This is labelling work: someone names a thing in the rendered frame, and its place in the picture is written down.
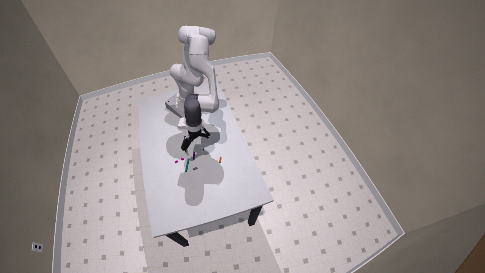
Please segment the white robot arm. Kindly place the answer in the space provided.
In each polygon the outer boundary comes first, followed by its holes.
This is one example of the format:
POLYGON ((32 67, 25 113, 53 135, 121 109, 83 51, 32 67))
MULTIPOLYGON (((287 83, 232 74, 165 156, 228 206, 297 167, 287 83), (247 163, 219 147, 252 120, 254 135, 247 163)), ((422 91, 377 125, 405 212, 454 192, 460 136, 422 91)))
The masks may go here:
POLYGON ((176 108, 185 114, 178 128, 197 132, 204 127, 201 111, 213 113, 219 108, 216 74, 208 56, 209 45, 214 43, 216 33, 205 27, 182 26, 177 37, 184 43, 181 60, 185 64, 173 64, 170 69, 170 75, 179 87, 176 108), (210 94, 194 94, 194 86, 199 87, 204 81, 203 74, 208 78, 210 94))

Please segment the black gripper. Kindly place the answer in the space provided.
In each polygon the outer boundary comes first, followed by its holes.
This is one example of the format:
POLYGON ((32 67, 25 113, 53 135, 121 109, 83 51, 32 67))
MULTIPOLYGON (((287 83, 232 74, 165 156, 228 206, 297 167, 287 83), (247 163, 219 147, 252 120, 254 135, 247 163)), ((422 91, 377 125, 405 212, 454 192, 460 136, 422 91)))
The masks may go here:
POLYGON ((184 136, 184 140, 183 140, 183 143, 182 143, 182 146, 181 146, 181 149, 183 151, 185 151, 185 153, 187 155, 188 154, 188 147, 189 145, 191 144, 191 142, 193 142, 194 139, 198 138, 199 136, 200 137, 204 137, 204 140, 205 140, 205 143, 208 144, 208 136, 211 135, 206 129, 205 127, 202 127, 200 129, 200 131, 197 131, 197 132, 190 132, 188 131, 189 135, 188 136, 184 136), (202 131, 204 131, 205 133, 201 133, 202 131))

